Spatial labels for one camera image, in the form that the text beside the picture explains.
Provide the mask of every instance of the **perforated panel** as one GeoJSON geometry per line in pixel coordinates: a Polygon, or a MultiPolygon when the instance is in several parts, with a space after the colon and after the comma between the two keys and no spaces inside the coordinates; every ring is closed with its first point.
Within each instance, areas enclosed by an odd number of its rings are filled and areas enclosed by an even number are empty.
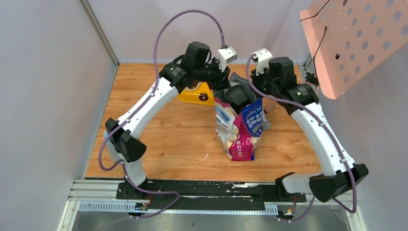
{"type": "MultiPolygon", "coordinates": [[[[300,18],[325,3],[314,0],[300,18]]],[[[302,24],[312,55],[327,26],[315,64],[323,94],[336,99],[408,43],[408,0],[331,0],[302,24]]]]}

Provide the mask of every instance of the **gray floor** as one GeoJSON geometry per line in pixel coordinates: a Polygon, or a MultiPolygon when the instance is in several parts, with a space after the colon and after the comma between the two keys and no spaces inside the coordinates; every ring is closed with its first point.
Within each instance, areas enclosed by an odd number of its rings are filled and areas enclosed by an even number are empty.
{"type": "MultiPolygon", "coordinates": [[[[298,216],[305,206],[297,206],[298,216]]],[[[315,205],[302,221],[286,224],[275,216],[160,214],[147,219],[126,219],[106,226],[126,213],[79,212],[73,231],[350,231],[344,209],[315,205]]]]}

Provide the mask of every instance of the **wall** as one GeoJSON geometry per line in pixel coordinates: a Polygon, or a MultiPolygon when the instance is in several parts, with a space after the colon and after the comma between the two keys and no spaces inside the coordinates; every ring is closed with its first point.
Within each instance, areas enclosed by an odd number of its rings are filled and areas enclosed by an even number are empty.
{"type": "Polygon", "coordinates": [[[369,169],[357,187],[369,231],[407,229],[407,60],[405,46],[337,100],[319,95],[343,146],[369,169]]]}
{"type": "Polygon", "coordinates": [[[0,230],[56,230],[115,67],[79,1],[0,1],[0,230]]]}
{"type": "MultiPolygon", "coordinates": [[[[309,50],[299,21],[311,0],[121,0],[89,1],[120,62],[153,62],[153,46],[163,25],[175,14],[200,9],[212,14],[224,30],[226,43],[246,63],[263,47],[274,56],[304,62],[309,50]]],[[[217,26],[205,15],[190,13],[172,22],[162,35],[158,60],[169,62],[198,40],[220,47],[217,26]]]]}

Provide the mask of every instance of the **wood grain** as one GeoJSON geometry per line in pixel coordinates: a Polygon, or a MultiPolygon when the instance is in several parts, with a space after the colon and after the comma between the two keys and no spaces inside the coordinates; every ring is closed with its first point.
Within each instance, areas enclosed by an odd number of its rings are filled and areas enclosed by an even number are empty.
{"type": "MultiPolygon", "coordinates": [[[[245,77],[244,65],[230,67],[245,77]]],[[[92,151],[87,177],[123,177],[120,167],[110,172],[99,168],[98,151],[103,141],[104,123],[110,117],[117,119],[131,108],[153,81],[152,64],[120,65],[92,151]]],[[[264,99],[264,108],[272,103],[264,99]]],[[[215,132],[214,107],[173,99],[140,137],[147,145],[143,156],[146,176],[151,179],[275,181],[275,178],[293,171],[320,171],[319,161],[309,141],[284,108],[276,106],[267,116],[272,129],[262,134],[255,161],[232,162],[224,153],[215,132]]],[[[103,151],[102,160],[106,167],[113,164],[107,148],[103,151]]]]}

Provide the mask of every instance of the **robotic arm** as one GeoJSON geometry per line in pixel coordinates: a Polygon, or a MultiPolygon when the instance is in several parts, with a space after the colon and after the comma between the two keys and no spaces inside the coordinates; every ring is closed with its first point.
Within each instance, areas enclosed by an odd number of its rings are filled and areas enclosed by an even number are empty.
{"type": "Polygon", "coordinates": [[[119,124],[125,121],[129,114],[135,111],[144,100],[152,96],[121,129],[115,132],[107,143],[109,154],[114,161],[123,160],[128,176],[139,186],[146,175],[143,171],[142,156],[146,151],[139,137],[150,120],[170,100],[180,94],[186,87],[196,81],[206,82],[213,91],[226,89],[230,86],[228,76],[230,68],[227,64],[237,59],[237,53],[232,47],[221,48],[216,57],[211,59],[210,48],[200,42],[188,45],[184,55],[166,64],[160,72],[159,84],[154,94],[148,91],[128,112],[117,121],[109,118],[106,123],[105,137],[119,124]]]}
{"type": "Polygon", "coordinates": [[[365,164],[356,164],[337,140],[319,104],[319,98],[310,85],[297,84],[293,62],[288,57],[273,58],[266,49],[254,52],[253,60],[256,69],[251,71],[254,86],[266,95],[299,103],[316,114],[322,123],[317,122],[308,112],[292,104],[278,102],[287,113],[299,124],[306,134],[319,159],[322,173],[296,174],[289,173],[278,179],[279,194],[307,193],[313,194],[322,202],[343,194],[352,188],[350,176],[344,165],[346,161],[351,168],[356,185],[368,175],[365,164]],[[344,159],[338,155],[332,138],[322,127],[325,125],[334,135],[335,141],[343,151],[344,159]]]}

